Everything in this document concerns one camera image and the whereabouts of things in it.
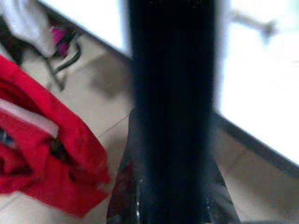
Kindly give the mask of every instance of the tile floor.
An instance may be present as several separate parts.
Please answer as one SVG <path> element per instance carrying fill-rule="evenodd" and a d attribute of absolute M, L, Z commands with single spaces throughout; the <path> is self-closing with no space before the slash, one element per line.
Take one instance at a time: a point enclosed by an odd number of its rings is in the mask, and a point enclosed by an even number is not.
<path fill-rule="evenodd" d="M 87 37 L 81 37 L 80 43 L 81 59 L 60 74 L 67 75 L 65 90 L 51 90 L 105 146 L 114 180 L 133 108 L 130 73 Z M 27 52 L 23 69 L 49 87 L 49 74 L 40 58 Z M 299 180 L 287 177 L 221 130 L 214 134 L 214 154 L 241 220 L 299 220 Z M 19 193 L 0 196 L 0 224 L 104 224 L 108 201 L 80 220 Z"/>

